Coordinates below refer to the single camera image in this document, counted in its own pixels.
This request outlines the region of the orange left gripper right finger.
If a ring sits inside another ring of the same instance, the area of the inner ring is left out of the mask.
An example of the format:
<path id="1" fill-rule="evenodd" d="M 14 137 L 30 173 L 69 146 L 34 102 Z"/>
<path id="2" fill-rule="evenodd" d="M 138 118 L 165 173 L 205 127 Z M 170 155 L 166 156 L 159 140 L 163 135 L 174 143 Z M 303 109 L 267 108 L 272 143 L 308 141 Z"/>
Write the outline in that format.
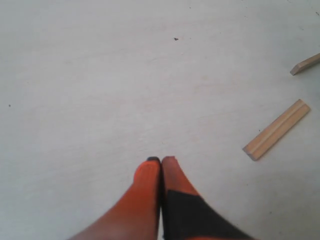
<path id="1" fill-rule="evenodd" d="M 162 162 L 162 224 L 166 240 L 252 240 L 216 211 L 190 183 L 178 160 Z"/>

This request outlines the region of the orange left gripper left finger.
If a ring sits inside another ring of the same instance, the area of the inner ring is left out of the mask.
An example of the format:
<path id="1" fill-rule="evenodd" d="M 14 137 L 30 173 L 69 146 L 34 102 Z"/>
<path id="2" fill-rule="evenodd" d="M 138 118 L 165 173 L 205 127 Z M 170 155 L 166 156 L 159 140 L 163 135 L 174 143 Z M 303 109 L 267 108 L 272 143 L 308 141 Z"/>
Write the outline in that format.
<path id="1" fill-rule="evenodd" d="M 161 162 L 149 157 L 117 203 L 72 240 L 156 240 L 160 217 Z"/>

